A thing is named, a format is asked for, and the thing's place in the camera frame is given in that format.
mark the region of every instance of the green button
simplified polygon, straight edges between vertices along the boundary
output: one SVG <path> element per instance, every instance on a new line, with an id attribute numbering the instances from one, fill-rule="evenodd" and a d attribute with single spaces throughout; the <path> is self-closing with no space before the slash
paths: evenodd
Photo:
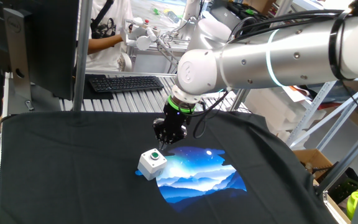
<path id="1" fill-rule="evenodd" d="M 153 152 L 153 153 L 152 153 L 152 157 L 155 158 L 155 159 L 158 158 L 158 153 Z"/>
<path id="2" fill-rule="evenodd" d="M 156 15 L 159 15 L 160 12 L 158 11 L 158 9 L 154 8 L 153 12 L 156 14 Z"/>
<path id="3" fill-rule="evenodd" d="M 251 10 L 251 9 L 247 9 L 247 10 L 246 10 L 246 13 L 248 13 L 248 14 L 250 14 L 250 15 L 254 15 L 254 11 Z"/>

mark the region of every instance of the black t-shirt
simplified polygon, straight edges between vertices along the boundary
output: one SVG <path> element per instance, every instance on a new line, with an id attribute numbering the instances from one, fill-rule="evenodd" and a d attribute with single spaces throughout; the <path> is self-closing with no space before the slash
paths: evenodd
<path id="1" fill-rule="evenodd" d="M 38 113 L 2 126 L 0 219 L 12 223 L 335 223 L 262 117 L 220 113 L 137 175 L 161 114 Z M 188 128 L 191 133 L 196 119 Z"/>

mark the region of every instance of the robotic arm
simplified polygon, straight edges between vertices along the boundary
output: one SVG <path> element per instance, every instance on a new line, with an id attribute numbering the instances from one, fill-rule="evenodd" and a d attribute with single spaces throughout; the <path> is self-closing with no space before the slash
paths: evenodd
<path id="1" fill-rule="evenodd" d="M 154 121 L 157 139 L 161 144 L 183 139 L 183 123 L 190 123 L 190 114 L 204 93 L 358 78 L 358 17 L 346 19 L 344 33 L 342 27 L 338 29 L 334 42 L 333 24 L 287 27 L 235 39 L 220 49 L 188 51 L 179 61 L 176 85 L 164 107 L 165 119 Z"/>

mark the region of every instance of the monitor stand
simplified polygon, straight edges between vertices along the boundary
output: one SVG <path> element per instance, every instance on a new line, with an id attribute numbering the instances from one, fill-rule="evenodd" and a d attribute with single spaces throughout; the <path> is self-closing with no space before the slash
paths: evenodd
<path id="1" fill-rule="evenodd" d="M 5 8 L 4 17 L 13 76 L 9 79 L 8 114 L 60 111 L 58 98 L 30 84 L 26 24 L 31 20 L 31 13 Z"/>
<path id="2" fill-rule="evenodd" d="M 51 112 L 61 111 L 59 98 L 54 97 L 51 92 L 37 85 L 31 85 L 31 102 L 29 108 L 28 100 L 15 91 L 13 79 L 9 79 L 8 114 L 21 114 L 29 112 Z"/>

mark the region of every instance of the black keyboard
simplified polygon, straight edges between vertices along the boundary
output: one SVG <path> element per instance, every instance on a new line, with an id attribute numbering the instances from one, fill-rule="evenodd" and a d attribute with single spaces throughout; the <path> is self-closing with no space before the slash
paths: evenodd
<path id="1" fill-rule="evenodd" d="M 93 90 L 103 92 L 124 92 L 136 90 L 161 90 L 164 86 L 157 77 L 120 77 L 120 78 L 91 78 Z"/>

